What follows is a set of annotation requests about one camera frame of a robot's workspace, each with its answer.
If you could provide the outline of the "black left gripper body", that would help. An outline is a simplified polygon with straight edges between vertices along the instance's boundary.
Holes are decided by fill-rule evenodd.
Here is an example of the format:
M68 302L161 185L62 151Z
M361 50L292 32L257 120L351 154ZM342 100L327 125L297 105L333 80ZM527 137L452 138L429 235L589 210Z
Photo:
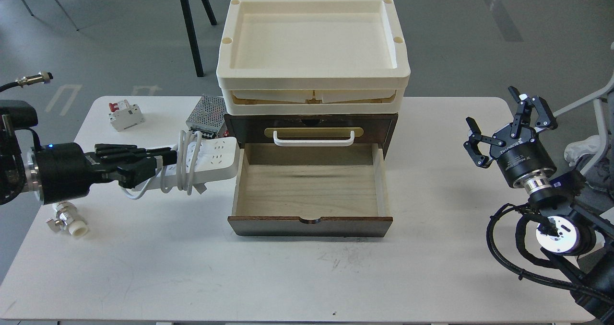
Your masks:
M44 205L87 196L91 185L103 183L77 143L32 147L24 167L24 192Z

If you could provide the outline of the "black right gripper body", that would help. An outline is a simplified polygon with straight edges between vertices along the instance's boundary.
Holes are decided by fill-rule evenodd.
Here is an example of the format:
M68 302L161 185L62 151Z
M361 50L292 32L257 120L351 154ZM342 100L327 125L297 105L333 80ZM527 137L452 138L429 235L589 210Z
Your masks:
M493 146L493 159L511 188L522 188L517 182L524 175L542 170L546 176L555 174L556 167L546 152L534 128L520 126L517 137L511 137L511 126L505 126L493 135L503 146Z

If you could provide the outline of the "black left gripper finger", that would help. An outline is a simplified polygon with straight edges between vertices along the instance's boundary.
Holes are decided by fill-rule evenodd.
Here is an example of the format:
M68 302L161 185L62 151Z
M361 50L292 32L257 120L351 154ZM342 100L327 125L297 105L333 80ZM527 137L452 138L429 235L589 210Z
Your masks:
M175 165L177 151L170 147L147 150L136 145L95 144L94 167L111 168L161 168Z
M110 171L103 172L101 183L117 181L118 185L124 189L134 189L147 179L153 178L157 172L156 163L117 165L110 168Z

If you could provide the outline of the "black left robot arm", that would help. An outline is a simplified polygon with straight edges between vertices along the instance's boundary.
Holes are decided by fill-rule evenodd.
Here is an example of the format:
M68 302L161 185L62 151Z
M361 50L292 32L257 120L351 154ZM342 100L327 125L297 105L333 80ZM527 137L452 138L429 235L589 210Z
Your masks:
M42 146L33 130L36 110L23 100L2 100L0 106L0 191L6 204L25 192L44 204L82 198L90 187L117 181L133 189L158 170L177 163L169 147L147 150L136 145L96 144L83 152L77 143Z

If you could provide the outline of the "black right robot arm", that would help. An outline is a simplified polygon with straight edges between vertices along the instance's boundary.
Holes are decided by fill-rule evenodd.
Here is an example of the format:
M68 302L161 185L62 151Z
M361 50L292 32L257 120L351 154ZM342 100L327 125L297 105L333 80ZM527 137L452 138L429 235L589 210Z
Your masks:
M488 168L496 162L507 185L528 192L528 202L505 204L491 216L486 229L493 257L519 279L568 290L575 303L601 323L614 322L613 225L597 209L580 200L585 177L572 170L551 180L556 167L539 140L538 128L558 124L547 102L508 88L518 104L513 121L491 137L483 135L471 117L463 144L474 164ZM510 262L494 243L494 227L505 214L520 214L515 229L516 249L532 264L560 270L567 280L531 273Z

